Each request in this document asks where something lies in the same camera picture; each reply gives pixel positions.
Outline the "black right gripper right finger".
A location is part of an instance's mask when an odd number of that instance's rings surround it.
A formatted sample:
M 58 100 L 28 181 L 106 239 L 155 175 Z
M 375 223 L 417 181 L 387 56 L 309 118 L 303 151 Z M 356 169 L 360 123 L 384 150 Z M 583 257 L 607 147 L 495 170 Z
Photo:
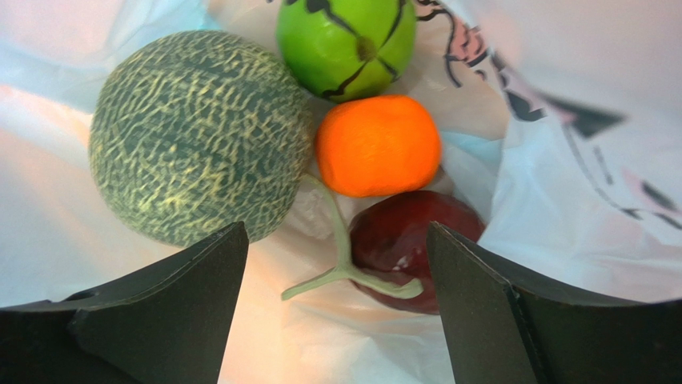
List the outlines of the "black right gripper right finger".
M 427 254 L 456 382 L 680 382 L 680 300 L 580 289 L 439 223 Z

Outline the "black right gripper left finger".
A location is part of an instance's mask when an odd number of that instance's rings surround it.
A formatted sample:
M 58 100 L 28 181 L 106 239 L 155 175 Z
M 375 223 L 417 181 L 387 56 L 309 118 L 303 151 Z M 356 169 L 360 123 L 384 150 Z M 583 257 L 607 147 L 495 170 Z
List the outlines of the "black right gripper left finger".
M 233 223 L 61 302 L 2 308 L 2 382 L 217 382 L 248 246 Z

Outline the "dark red apple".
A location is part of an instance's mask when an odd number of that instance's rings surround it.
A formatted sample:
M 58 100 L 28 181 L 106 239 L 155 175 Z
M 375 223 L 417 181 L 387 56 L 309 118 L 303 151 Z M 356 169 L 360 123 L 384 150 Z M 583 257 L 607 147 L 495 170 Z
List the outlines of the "dark red apple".
M 479 215 L 450 195 L 417 190 L 391 196 L 358 213 L 351 222 L 351 255 L 355 266 L 384 281 L 404 285 L 417 278 L 423 293 L 393 298 L 359 283 L 355 287 L 395 310 L 439 314 L 427 256 L 427 229 L 441 223 L 476 242 L 486 226 Z

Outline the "netted green melon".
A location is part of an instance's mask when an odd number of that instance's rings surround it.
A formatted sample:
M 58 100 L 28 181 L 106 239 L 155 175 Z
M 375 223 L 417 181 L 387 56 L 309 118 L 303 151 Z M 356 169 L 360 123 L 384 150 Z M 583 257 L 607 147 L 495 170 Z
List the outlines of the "netted green melon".
M 153 41 L 110 73 L 88 144 L 94 183 L 129 228 L 187 247 L 241 222 L 257 242 L 284 221 L 302 183 L 322 196 L 337 262 L 282 292 L 288 300 L 341 279 L 393 298 L 423 292 L 361 271 L 333 193 L 307 171 L 307 96 L 287 66 L 237 34 L 191 30 Z

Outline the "orange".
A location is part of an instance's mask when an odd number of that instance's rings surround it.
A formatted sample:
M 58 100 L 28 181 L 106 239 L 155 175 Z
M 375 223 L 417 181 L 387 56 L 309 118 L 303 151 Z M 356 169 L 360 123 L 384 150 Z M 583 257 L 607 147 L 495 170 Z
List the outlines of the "orange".
M 405 95 L 345 102 L 321 121 L 315 156 L 323 182 L 353 198 L 425 187 L 435 177 L 441 141 L 427 109 Z

